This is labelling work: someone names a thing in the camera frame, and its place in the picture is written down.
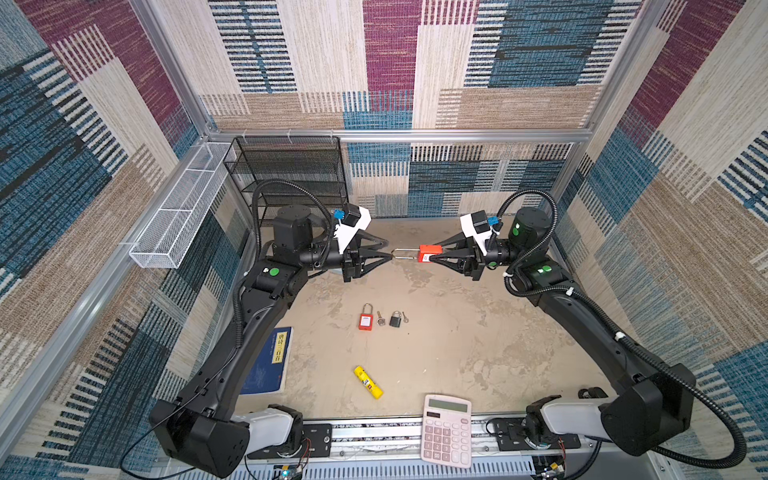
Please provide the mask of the red padlock with key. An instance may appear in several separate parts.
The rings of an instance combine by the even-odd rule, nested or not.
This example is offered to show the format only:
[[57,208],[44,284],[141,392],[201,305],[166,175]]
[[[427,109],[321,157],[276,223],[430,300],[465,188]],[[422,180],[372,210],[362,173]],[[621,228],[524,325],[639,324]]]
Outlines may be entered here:
[[358,320],[358,329],[361,331],[371,331],[374,322],[374,311],[371,303],[366,303]]

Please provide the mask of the small black padlock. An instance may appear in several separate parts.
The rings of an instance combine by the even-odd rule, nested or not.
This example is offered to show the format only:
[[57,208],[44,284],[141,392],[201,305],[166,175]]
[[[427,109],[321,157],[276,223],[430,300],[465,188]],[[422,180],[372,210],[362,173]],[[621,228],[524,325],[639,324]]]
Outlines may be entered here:
[[394,311],[389,319],[389,326],[399,328],[403,321],[403,314],[401,311]]

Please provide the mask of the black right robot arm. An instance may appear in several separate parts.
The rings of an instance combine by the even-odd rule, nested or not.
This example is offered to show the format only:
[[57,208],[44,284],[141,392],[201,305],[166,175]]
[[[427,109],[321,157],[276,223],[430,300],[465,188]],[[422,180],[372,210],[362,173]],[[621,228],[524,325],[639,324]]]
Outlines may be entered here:
[[[439,242],[439,252],[429,258],[473,280],[486,270],[503,268],[507,292],[528,300],[564,328],[613,388],[614,396],[592,388],[573,401],[551,395],[531,403],[523,421],[527,443],[543,449],[560,436],[581,435],[597,444],[612,443],[635,457],[653,451],[704,469],[739,465],[747,455],[744,434],[720,405],[697,388],[693,373],[681,363],[667,364],[628,335],[549,255],[559,220],[557,203],[545,191],[533,193],[548,203],[548,210],[520,209],[503,234],[502,218],[522,195],[515,192],[493,215],[480,210],[462,216],[460,232]],[[729,432],[733,447],[726,456],[696,458],[665,448],[666,441],[689,428],[694,402],[705,406]]]

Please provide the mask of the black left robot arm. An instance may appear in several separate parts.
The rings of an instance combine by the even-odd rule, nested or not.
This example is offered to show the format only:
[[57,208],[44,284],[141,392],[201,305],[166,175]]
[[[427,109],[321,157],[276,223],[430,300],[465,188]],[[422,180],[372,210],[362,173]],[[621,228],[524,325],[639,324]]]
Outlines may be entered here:
[[279,321],[306,283],[328,270],[344,281],[361,278],[392,260],[388,242],[367,233],[368,209],[347,203],[330,211],[296,183],[269,179],[253,192],[284,186],[305,196],[310,205],[282,207],[272,222],[273,239],[264,242],[259,207],[251,206],[254,259],[231,291],[233,316],[202,366],[171,401],[158,401],[149,415],[150,434],[170,458],[226,478],[247,457],[273,448],[289,456],[309,451],[300,412],[270,405],[238,417],[237,400],[252,367]]

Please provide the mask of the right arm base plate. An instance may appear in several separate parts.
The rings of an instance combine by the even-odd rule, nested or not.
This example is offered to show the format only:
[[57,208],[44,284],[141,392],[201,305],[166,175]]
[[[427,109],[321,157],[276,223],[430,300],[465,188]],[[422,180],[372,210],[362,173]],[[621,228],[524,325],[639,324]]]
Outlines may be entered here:
[[538,443],[530,440],[524,427],[523,417],[493,417],[486,422],[487,433],[492,436],[500,451],[534,451],[579,449],[582,444],[577,435],[549,435]]

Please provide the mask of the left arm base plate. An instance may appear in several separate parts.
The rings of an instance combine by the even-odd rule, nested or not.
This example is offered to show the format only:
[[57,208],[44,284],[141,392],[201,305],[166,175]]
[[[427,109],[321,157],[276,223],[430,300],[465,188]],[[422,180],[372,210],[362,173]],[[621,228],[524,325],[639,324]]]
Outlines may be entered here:
[[331,455],[333,426],[331,423],[305,424],[299,447],[272,446],[249,453],[249,460],[299,459],[306,451],[309,458],[328,458]]

